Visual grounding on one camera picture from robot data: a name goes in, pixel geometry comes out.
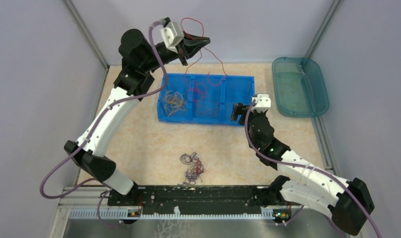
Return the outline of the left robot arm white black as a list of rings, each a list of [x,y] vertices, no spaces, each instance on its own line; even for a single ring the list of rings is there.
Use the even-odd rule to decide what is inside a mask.
[[[111,140],[128,114],[144,98],[162,91],[168,84],[165,64],[187,60],[210,43],[210,38],[183,32],[177,41],[176,51],[166,47],[173,41],[166,35],[162,42],[154,44],[150,28],[148,37],[138,29],[130,29],[121,37],[119,53],[122,71],[114,81],[109,98],[86,132],[76,141],[64,145],[68,158],[95,180],[119,193],[126,205],[138,201],[137,184],[123,174],[117,164],[106,156]]]

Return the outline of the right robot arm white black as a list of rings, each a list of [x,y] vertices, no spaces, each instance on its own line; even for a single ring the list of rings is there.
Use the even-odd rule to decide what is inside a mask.
[[[371,218],[374,203],[367,184],[333,175],[298,155],[274,136],[266,116],[268,108],[236,103],[231,120],[244,127],[248,145],[266,166],[281,172],[271,184],[269,197],[275,204],[285,201],[307,206],[329,218],[343,232],[356,236],[369,222],[377,237],[382,234]]]

